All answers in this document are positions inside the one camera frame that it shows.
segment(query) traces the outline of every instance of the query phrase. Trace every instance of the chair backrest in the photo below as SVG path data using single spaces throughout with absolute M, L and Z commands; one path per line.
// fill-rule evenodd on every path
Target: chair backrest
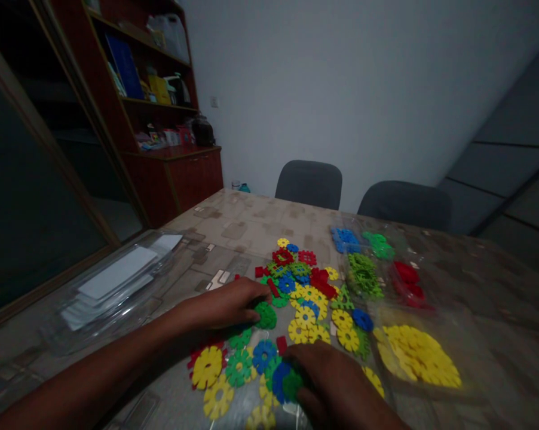
M 275 197 L 338 210 L 341 183 L 341 172 L 332 164 L 293 160 L 281 169 Z
M 411 182 L 383 181 L 363 196 L 359 215 L 447 231 L 452 201 L 444 191 Z

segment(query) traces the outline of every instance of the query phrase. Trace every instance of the patterned tablecloth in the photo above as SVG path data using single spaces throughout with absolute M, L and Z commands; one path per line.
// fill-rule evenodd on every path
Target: patterned tablecloth
M 145 304 L 145 318 L 131 321 L 128 329 L 200 294 L 210 283 L 233 280 L 235 274 L 254 278 L 255 267 L 269 261 L 281 237 L 315 252 L 319 267 L 339 269 L 341 258 L 330 227 L 340 216 L 338 211 L 236 191 L 214 194 L 165 226 L 184 234 L 175 251 L 176 264 L 164 287 Z M 357 218 L 373 232 L 385 226 L 379 220 Z M 437 309 L 443 309 L 455 333 L 463 334 L 456 339 L 455 349 L 479 395 L 451 398 L 403 387 L 388 376 L 378 356 L 371 355 L 366 364 L 380 375 L 389 403 L 416 429 L 539 428 L 539 274 L 487 241 L 397 223 L 393 227 L 405 239 L 412 258 L 421 262 L 425 294 Z M 0 327 L 0 378 L 5 383 L 17 381 L 4 404 L 109 341 L 65 357 L 49 352 L 36 329 L 62 293 L 51 294 Z M 277 314 L 276 329 L 258 335 L 275 340 L 287 334 L 294 309 L 288 305 Z M 237 389 L 228 413 L 212 423 L 203 412 L 203 392 L 191 389 L 186 366 L 188 351 L 197 342 L 181 339 L 173 345 L 171 354 L 132 387 L 104 425 L 112 429 L 244 428 L 261 403 L 259 376 Z M 335 339 L 332 344 L 339 347 Z M 300 408 L 279 407 L 274 413 L 279 428 L 308 427 Z

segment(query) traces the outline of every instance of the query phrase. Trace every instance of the yellow toy pieces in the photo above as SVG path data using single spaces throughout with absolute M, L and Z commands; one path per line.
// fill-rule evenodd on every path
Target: yellow toy pieces
M 307 306 L 301 306 L 295 312 L 295 321 L 297 321 L 298 326 L 301 329 L 309 330 L 310 327 L 316 323 L 316 315 L 311 308 Z
M 220 375 L 218 380 L 204 392 L 204 413 L 211 420 L 223 417 L 234 399 L 234 389 L 226 380 L 226 376 Z
M 289 332 L 289 337 L 294 343 L 307 343 L 309 338 L 309 330 L 304 329 L 300 323 L 299 320 L 291 320 L 289 323 L 289 327 L 287 328 L 287 331 Z
M 202 351 L 194 364 L 192 384 L 198 389 L 211 387 L 222 371 L 222 351 L 210 346 Z
M 275 415 L 266 405 L 256 406 L 252 414 L 247 418 L 246 430 L 264 430 L 275 428 Z
M 338 328 L 337 339 L 339 343 L 349 352 L 355 352 L 359 349 L 359 337 L 352 328 Z
M 348 312 L 342 311 L 341 309 L 335 309 L 331 313 L 331 319 L 335 326 L 340 330 L 353 327 L 353 318 Z
M 259 396 L 264 401 L 264 405 L 266 405 L 269 409 L 278 407 L 280 405 L 280 402 L 275 394 L 268 389 L 264 374 L 262 374 L 262 376 L 259 378 Z
M 280 248 L 285 248 L 286 246 L 289 245 L 289 240 L 287 240 L 286 238 L 278 239 L 278 240 L 277 240 L 277 245 L 278 245 Z
M 331 338 L 329 336 L 329 332 L 325 327 L 319 324 L 315 324 L 313 327 L 309 330 L 309 342 L 315 343 L 318 340 L 322 340 L 325 343 L 328 343 L 331 345 Z
M 460 388 L 463 384 L 459 371 L 439 342 L 429 334 L 408 325 L 383 327 L 389 345 L 381 332 L 373 331 L 379 342 L 379 354 L 387 369 L 397 376 L 402 373 L 413 381 L 421 380 L 432 385 Z M 397 358 L 392 360 L 389 347 Z
M 381 394 L 381 397 L 385 398 L 385 390 L 381 385 L 381 380 L 379 379 L 379 376 L 377 376 L 375 372 L 369 367 L 362 367 L 362 369 L 365 376 L 367 376 L 367 379 L 369 379 L 371 384 L 373 384 L 379 394 Z

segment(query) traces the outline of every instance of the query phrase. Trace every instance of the box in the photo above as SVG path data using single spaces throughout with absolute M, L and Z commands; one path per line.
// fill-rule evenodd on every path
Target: box
M 160 78 L 156 75 L 148 75 L 148 82 L 152 92 L 156 95 L 158 103 L 162 105 L 171 105 L 170 95 L 168 94 L 168 88 L 166 87 L 166 81 L 164 78 Z

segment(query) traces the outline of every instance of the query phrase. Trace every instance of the cabinet door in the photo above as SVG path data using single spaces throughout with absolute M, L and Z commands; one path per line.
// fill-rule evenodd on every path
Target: cabinet door
M 200 158 L 204 171 L 203 199 L 205 199 L 223 188 L 222 163 L 220 160 L 220 151 L 218 150 L 202 154 Z
M 205 191 L 202 164 L 202 159 L 198 156 L 190 156 L 168 163 L 182 212 L 203 200 Z

